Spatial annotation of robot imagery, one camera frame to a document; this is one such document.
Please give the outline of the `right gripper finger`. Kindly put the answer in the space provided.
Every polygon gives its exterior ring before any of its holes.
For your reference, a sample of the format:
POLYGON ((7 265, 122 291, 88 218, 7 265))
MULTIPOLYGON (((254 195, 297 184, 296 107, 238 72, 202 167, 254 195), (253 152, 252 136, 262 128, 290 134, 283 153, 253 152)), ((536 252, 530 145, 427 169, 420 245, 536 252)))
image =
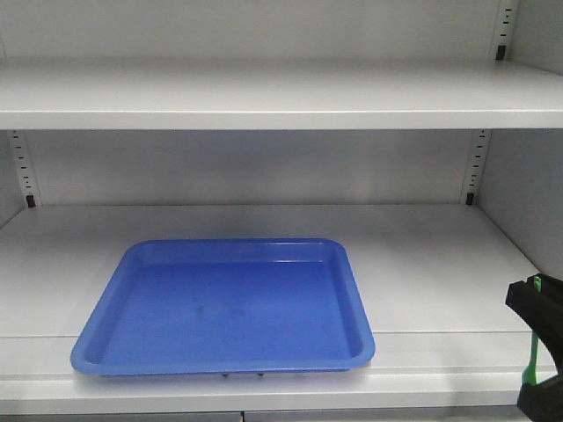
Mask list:
POLYGON ((505 303, 539 337, 562 373, 562 280, 538 273, 508 286, 505 303))
POLYGON ((536 385, 525 382, 520 388, 516 406, 531 421, 561 421, 562 375, 555 375, 536 385))

